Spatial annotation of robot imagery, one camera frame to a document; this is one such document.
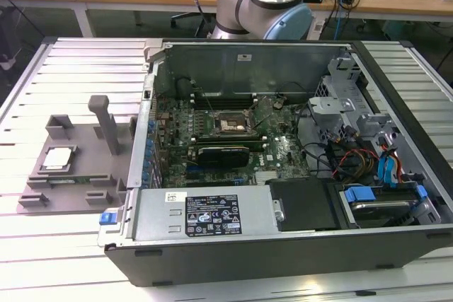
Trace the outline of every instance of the power supply label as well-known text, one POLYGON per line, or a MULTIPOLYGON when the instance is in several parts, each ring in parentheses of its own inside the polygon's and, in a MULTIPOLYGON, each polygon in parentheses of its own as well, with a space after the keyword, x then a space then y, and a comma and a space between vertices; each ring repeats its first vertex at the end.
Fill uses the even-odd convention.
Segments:
POLYGON ((185 198, 185 234, 189 237, 242 233, 237 194, 185 198))

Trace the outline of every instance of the floor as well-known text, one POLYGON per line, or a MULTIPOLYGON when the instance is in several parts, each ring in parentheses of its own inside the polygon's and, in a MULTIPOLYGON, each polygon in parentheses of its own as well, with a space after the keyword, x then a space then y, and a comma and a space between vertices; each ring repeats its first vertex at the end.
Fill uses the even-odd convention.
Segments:
MULTIPOLYGON (((81 37, 76 18, 70 10, 27 8, 25 14, 46 36, 81 37)), ((193 37, 200 18, 185 18, 178 21, 177 28, 171 28, 170 17, 174 14, 176 13, 143 12, 144 24, 136 26, 133 13, 130 11, 91 11, 98 37, 193 37)), ((340 38, 342 40, 388 39, 382 32, 383 22, 370 21, 361 31, 362 24, 361 20, 349 20, 340 38)), ((321 39, 332 40, 335 28, 334 21, 329 23, 321 39)), ((4 101, 26 68, 41 41, 40 34, 24 17, 20 18, 16 26, 16 33, 21 39, 22 50, 17 56, 14 68, 0 72, 0 103, 4 101)), ((404 33, 399 40, 410 40, 434 67, 440 63, 446 51, 453 45, 453 40, 449 38, 453 37, 453 28, 436 28, 427 23, 416 23, 405 26, 404 33)), ((448 57, 439 72, 449 83, 453 82, 453 54, 448 57)))

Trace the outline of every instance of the desk leg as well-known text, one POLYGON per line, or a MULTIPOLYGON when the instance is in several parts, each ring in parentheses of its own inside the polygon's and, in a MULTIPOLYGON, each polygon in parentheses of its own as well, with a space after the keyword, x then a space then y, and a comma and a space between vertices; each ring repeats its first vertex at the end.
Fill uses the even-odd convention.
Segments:
POLYGON ((327 17, 328 13, 313 12, 313 20, 311 21, 309 34, 306 37, 307 40, 319 40, 327 17))
POLYGON ((76 14, 77 21, 79 22, 80 31, 82 32, 82 37, 92 38, 96 36, 94 32, 93 25, 90 22, 88 9, 85 4, 76 4, 74 7, 74 12, 76 14))
POLYGON ((134 19, 135 19, 135 25, 136 26, 142 26, 143 25, 142 15, 141 15, 140 11, 134 11, 134 19))

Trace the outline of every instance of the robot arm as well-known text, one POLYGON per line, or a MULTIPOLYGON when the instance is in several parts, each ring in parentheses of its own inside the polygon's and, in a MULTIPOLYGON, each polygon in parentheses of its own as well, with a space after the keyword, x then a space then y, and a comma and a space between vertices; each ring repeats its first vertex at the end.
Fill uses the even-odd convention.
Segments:
POLYGON ((217 0, 217 26, 211 38, 300 39, 311 23, 302 0, 217 0))

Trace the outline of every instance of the motherboard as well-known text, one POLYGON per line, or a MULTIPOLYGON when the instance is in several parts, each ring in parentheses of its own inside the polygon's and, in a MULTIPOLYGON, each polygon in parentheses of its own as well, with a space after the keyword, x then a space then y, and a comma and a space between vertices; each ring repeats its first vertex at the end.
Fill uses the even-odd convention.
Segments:
POLYGON ((301 105, 276 95, 237 105, 161 96, 157 124, 161 187, 263 185, 309 175, 294 135, 301 105))

